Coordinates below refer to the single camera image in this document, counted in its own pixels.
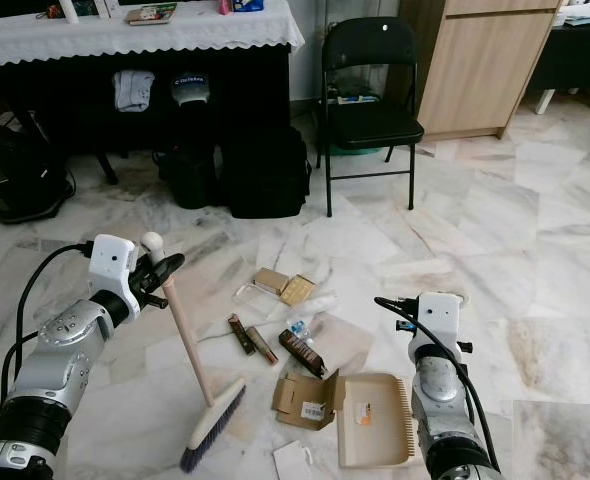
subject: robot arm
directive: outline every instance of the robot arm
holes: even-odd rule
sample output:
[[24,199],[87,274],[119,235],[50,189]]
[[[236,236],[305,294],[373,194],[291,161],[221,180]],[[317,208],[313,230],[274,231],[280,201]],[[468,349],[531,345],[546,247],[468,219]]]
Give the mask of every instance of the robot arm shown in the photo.
[[[401,302],[404,309],[427,327],[459,362],[457,342],[460,299],[447,293],[423,293]],[[466,410],[466,390],[455,367],[424,332],[399,321],[398,330],[414,332],[408,346],[416,365],[411,407],[418,421],[419,444],[432,480],[504,480],[493,468]]]
[[97,236],[89,267],[91,298],[78,300],[40,328],[37,346],[2,405],[0,478],[52,478],[61,437],[104,345],[145,305],[166,307],[151,293],[183,260],[174,255],[153,265],[146,256],[137,259],[133,242]]

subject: wooden cabinet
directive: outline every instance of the wooden cabinet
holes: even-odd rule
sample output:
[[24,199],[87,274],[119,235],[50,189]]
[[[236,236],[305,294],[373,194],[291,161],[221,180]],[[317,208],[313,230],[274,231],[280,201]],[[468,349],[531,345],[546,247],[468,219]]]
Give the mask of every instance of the wooden cabinet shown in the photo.
[[[559,0],[406,0],[419,46],[418,120],[430,140],[501,136],[548,37]],[[405,97],[402,68],[386,96]]]

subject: chair backrest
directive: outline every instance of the chair backrest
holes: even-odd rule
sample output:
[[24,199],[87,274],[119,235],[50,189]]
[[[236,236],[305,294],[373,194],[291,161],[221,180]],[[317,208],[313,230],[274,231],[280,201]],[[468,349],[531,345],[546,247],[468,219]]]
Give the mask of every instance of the chair backrest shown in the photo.
[[416,62],[413,30],[397,17],[353,18],[341,22],[329,32],[322,52],[324,71],[354,65],[414,65]]

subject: white furniture leg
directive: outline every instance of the white furniture leg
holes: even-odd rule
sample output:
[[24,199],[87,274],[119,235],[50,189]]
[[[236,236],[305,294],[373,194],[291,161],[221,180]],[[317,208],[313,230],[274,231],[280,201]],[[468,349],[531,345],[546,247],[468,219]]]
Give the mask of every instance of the white furniture leg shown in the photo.
[[546,111],[546,107],[548,107],[548,102],[551,101],[551,98],[553,98],[554,93],[555,93],[554,88],[552,88],[550,90],[544,90],[544,93],[542,93],[542,97],[539,99],[539,103],[537,104],[537,107],[535,107],[536,114],[541,115]]

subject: chair seat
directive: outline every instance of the chair seat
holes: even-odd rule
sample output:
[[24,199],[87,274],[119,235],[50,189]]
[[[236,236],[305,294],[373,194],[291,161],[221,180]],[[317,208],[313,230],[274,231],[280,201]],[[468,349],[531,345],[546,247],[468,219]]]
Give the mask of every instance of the chair seat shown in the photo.
[[329,105],[331,139],[347,150],[413,145],[424,128],[404,108],[384,102]]

